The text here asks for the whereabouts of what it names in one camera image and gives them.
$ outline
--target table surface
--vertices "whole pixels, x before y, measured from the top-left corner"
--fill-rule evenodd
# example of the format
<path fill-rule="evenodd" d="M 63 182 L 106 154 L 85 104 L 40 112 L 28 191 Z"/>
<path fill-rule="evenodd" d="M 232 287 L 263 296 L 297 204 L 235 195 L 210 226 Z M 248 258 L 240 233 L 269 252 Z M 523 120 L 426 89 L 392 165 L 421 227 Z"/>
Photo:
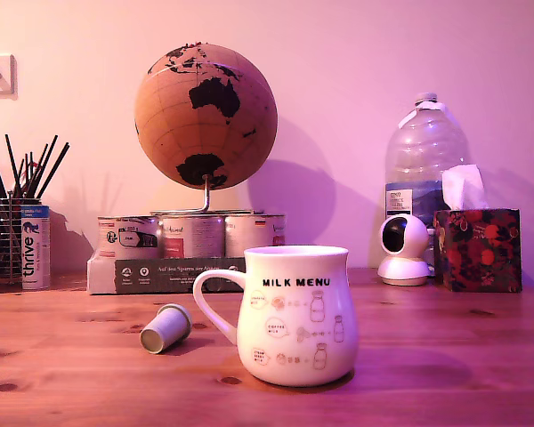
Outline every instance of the table surface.
<path fill-rule="evenodd" d="M 85 275 L 0 287 L 0 426 L 534 425 L 534 290 L 467 294 L 349 270 L 355 369 L 316 388 L 257 380 L 190 294 L 89 295 Z M 236 322 L 241 294 L 209 294 Z M 194 328 L 149 354 L 167 302 Z"/>

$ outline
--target cat food can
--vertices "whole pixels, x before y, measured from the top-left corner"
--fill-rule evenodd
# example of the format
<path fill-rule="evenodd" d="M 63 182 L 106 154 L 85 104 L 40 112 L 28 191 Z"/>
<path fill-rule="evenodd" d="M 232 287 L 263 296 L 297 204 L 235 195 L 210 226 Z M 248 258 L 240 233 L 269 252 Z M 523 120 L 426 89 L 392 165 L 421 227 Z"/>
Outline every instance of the cat food can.
<path fill-rule="evenodd" d="M 256 213 L 225 217 L 225 256 L 238 258 L 250 247 L 285 245 L 285 215 Z"/>
<path fill-rule="evenodd" d="M 100 216 L 98 255 L 116 260 L 158 258 L 157 216 Z"/>
<path fill-rule="evenodd" d="M 44 205 L 22 205 L 21 287 L 37 290 L 50 287 L 50 209 Z"/>
<path fill-rule="evenodd" d="M 221 258 L 224 254 L 225 222 L 212 214 L 162 217 L 165 258 Z"/>

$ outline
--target globe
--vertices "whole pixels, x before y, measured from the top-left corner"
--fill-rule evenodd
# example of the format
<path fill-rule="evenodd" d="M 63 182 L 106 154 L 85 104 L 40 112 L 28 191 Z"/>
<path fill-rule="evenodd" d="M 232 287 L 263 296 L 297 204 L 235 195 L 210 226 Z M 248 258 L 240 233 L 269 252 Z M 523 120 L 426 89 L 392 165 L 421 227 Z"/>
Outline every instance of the globe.
<path fill-rule="evenodd" d="M 269 156 L 277 107 L 261 72 L 239 53 L 191 44 L 150 67 L 134 105 L 136 132 L 150 161 L 188 187 L 225 189 Z"/>

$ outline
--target large plastic water bottle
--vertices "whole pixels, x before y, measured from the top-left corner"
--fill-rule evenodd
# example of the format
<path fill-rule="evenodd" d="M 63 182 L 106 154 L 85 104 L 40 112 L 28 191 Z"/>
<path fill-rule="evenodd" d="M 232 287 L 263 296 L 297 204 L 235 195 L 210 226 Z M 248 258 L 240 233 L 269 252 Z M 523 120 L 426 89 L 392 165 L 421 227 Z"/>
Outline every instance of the large plastic water bottle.
<path fill-rule="evenodd" d="M 430 231 L 424 259 L 433 274 L 433 213 L 449 209 L 443 201 L 441 173 L 467 164 L 465 134 L 435 93 L 420 93 L 416 107 L 390 139 L 385 164 L 386 218 L 412 214 Z"/>

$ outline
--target white security camera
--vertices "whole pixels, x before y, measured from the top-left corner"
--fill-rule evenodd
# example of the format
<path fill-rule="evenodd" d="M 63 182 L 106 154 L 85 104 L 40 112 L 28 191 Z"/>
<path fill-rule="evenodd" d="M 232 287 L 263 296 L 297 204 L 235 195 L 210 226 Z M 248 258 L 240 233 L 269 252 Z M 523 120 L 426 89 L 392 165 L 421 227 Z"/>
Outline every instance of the white security camera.
<path fill-rule="evenodd" d="M 429 234 L 419 218 L 405 213 L 389 217 L 380 227 L 380 241 L 388 254 L 377 270 L 384 283 L 399 286 L 425 283 L 429 268 L 422 256 Z"/>

